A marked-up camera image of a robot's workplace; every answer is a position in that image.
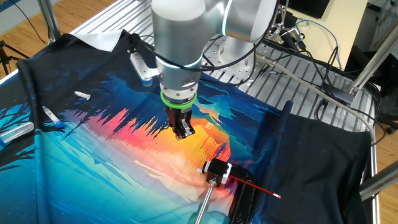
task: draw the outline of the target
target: silver metal pole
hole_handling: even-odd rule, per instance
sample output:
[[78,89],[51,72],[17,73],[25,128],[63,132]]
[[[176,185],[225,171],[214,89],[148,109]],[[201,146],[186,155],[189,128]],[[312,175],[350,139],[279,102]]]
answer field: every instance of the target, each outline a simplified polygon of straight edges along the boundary
[[372,178],[363,182],[359,189],[362,201],[398,182],[398,161],[389,165]]
[[42,15],[44,18],[45,25],[47,26],[47,30],[49,32],[49,40],[50,43],[55,42],[58,38],[61,37],[60,29],[58,28],[58,23],[55,18],[54,11],[52,9],[50,0],[37,0],[40,10],[42,11]]
[[210,187],[209,187],[209,189],[207,190],[207,194],[206,194],[205,200],[203,201],[203,204],[201,205],[201,208],[200,208],[199,214],[198,214],[198,218],[197,218],[195,224],[200,224],[201,218],[203,217],[203,214],[205,213],[205,210],[206,210],[206,207],[207,207],[207,203],[209,202],[211,193],[212,193],[212,191],[213,191],[213,187],[214,187],[216,184],[217,184],[217,183],[216,183],[214,180],[211,180],[211,181],[210,181]]
[[356,95],[366,82],[372,77],[373,73],[380,67],[386,57],[398,46],[398,25],[391,31],[387,39],[383,42],[380,49],[376,52],[372,60],[368,63],[359,77],[350,88],[350,94]]

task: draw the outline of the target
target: wooden floor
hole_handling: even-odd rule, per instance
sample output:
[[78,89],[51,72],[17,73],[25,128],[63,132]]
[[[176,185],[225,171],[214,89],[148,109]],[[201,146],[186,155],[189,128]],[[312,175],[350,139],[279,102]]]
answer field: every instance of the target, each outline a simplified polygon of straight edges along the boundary
[[[93,17],[95,14],[115,2],[115,0],[61,0],[53,7],[61,33],[68,33],[80,24]],[[32,17],[31,22],[36,27],[40,36],[47,42],[47,29],[43,22],[43,17],[38,14]],[[32,56],[45,47],[45,44],[37,38],[34,30],[28,22],[24,22],[13,28],[4,35],[0,35],[0,40],[20,50],[28,56]],[[8,55],[18,57],[10,50],[6,50]],[[15,70],[16,65],[11,63],[11,69]],[[0,68],[0,78],[4,77],[4,71]],[[377,128],[377,136],[380,137],[382,131]],[[387,136],[383,142],[377,145],[378,170],[381,170],[398,160],[398,133]],[[381,223],[398,223],[398,184],[389,187],[380,193]]]

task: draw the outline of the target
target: green ring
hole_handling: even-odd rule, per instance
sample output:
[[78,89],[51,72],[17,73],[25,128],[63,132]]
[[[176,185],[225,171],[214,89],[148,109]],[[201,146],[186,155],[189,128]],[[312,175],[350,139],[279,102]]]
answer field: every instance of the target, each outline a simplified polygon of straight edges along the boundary
[[162,99],[163,103],[166,104],[166,106],[168,106],[170,108],[173,108],[173,109],[184,110],[184,109],[187,109],[187,108],[191,107],[195,103],[195,101],[198,98],[198,92],[195,93],[195,96],[193,96],[192,100],[189,103],[184,104],[184,105],[178,105],[178,104],[170,103],[169,101],[167,101],[164,98],[164,95],[163,95],[162,91],[160,92],[160,98]]

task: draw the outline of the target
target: metal table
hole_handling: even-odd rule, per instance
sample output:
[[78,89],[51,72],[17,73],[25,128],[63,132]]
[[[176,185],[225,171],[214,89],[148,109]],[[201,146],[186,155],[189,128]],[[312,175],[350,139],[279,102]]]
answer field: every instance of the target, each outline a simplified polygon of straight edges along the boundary
[[[71,34],[89,34],[125,29],[130,33],[152,35],[151,2],[151,0],[118,0],[82,24],[80,27],[73,30]],[[151,37],[145,37],[144,40],[153,44],[153,39]],[[224,37],[216,41],[209,42],[203,53],[207,57],[214,57],[223,41]],[[257,53],[273,59],[286,54],[265,45],[261,45],[257,49]],[[309,60],[290,56],[279,60],[278,63],[306,81],[317,85],[321,85],[322,83],[320,77],[317,75],[313,63]],[[263,69],[264,66],[265,65],[263,63],[258,62],[256,70],[259,71]],[[326,69],[321,65],[318,67],[321,68],[321,72]],[[280,110],[283,108],[284,103],[287,100],[292,100],[294,102],[294,107],[292,109],[293,114],[314,119],[315,108],[322,98],[301,84],[293,81],[291,78],[285,75],[274,74],[272,72],[281,71],[276,70],[275,68],[270,68],[262,74],[258,74],[258,72],[256,72],[251,77],[250,81],[241,85],[239,89]],[[16,73],[17,71],[14,71],[5,79],[15,75]],[[228,73],[231,72],[218,70],[208,74],[222,82],[239,83],[241,81],[240,78],[232,77]],[[330,73],[330,80],[332,81],[333,86],[345,91],[349,90],[349,85],[353,82],[333,72]],[[374,102],[371,95],[366,90],[361,90],[357,94],[351,107],[359,109],[374,117]],[[320,118],[325,123],[347,131],[359,132],[366,130],[365,125],[362,124],[358,118],[355,118],[345,110],[333,105],[323,108],[320,111]],[[371,119],[368,117],[366,118],[371,124],[373,123]],[[377,173],[376,147],[371,149],[371,164],[371,175],[374,176]],[[373,223],[378,224],[380,223],[378,197],[375,197],[372,200],[372,207]]]

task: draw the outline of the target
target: marker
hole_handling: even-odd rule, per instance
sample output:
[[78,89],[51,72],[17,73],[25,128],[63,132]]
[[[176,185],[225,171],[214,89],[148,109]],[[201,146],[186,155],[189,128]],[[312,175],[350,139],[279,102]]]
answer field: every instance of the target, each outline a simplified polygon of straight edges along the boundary
[[275,194],[275,193],[272,193],[272,192],[270,192],[269,190],[266,190],[266,189],[263,189],[263,188],[261,188],[261,187],[258,187],[258,186],[254,185],[254,184],[252,184],[252,183],[249,183],[249,182],[247,182],[247,181],[244,181],[244,180],[239,179],[239,178],[237,178],[237,177],[234,177],[234,176],[232,176],[232,175],[229,175],[229,176],[230,176],[232,179],[235,179],[235,180],[237,180],[237,181],[239,181],[239,182],[242,182],[242,183],[244,183],[244,184],[247,184],[247,185],[249,185],[249,186],[251,186],[251,187],[254,187],[255,189],[261,190],[261,191],[263,191],[263,192],[265,192],[265,193],[267,193],[267,194],[270,194],[270,195],[272,195],[272,196],[275,196],[275,197],[277,197],[277,198],[279,198],[279,199],[282,198],[280,195]]
[[89,100],[90,97],[91,97],[90,94],[82,93],[82,92],[79,92],[79,91],[75,91],[75,95],[76,96],[80,96],[80,97],[82,97],[82,98],[84,98],[86,100]]
[[46,108],[45,106],[43,106],[43,110],[44,113],[47,114],[47,116],[52,120],[52,122],[54,122],[55,127],[57,128],[63,128],[63,122],[60,121],[55,114],[53,114],[48,108]]
[[34,128],[35,126],[32,122],[26,122],[16,128],[6,131],[5,133],[1,133],[0,146],[6,146],[6,143],[33,131]]

